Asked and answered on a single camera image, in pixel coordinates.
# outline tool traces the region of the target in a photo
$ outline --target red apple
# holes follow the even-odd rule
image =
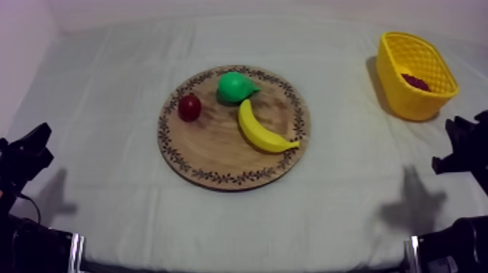
[[[411,85],[415,88],[418,88],[420,90],[424,90],[427,92],[431,91],[428,87],[428,84],[419,78],[416,78],[416,77],[408,75],[408,74],[402,74],[402,77],[405,79],[406,82],[408,82],[409,85]]]
[[[193,93],[182,97],[178,103],[179,117],[186,122],[194,121],[200,116],[202,103]]]

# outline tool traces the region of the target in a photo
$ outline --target round wooden tray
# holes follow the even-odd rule
[[[238,106],[217,102],[220,76],[237,71],[261,91],[251,97],[254,115],[267,129],[300,147],[271,154],[254,147],[239,128]],[[200,117],[191,123],[178,116],[178,101],[193,92],[202,102]],[[161,110],[158,144],[166,162],[186,180],[218,191],[243,191],[264,186],[289,171],[304,154],[310,117],[301,95],[283,78],[261,68],[230,65],[212,68],[187,79]]]

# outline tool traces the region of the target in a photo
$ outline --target table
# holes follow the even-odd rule
[[[96,28],[50,50],[7,138],[47,121],[53,164],[26,188],[43,224],[87,237],[98,261],[190,271],[347,270],[396,264],[411,234],[484,215],[469,173],[436,176],[451,153],[446,118],[488,102],[487,50],[413,31],[452,69],[460,93],[425,123],[385,110],[375,74],[392,30],[317,17],[184,17]],[[212,192],[183,181],[156,141],[158,114],[186,78],[244,64],[290,81],[312,117],[309,148],[278,182]],[[28,203],[14,212],[35,216]]]

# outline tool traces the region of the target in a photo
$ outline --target yellow banana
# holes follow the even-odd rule
[[[249,99],[245,99],[240,104],[239,125],[250,142],[267,152],[283,152],[300,145],[298,141],[289,142],[279,134],[264,128],[256,120]]]

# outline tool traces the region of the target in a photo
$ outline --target yellow basket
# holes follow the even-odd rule
[[[407,33],[388,32],[381,36],[376,69],[393,112],[412,121],[432,118],[459,92],[437,49]],[[425,81],[431,91],[409,85],[403,73]]]

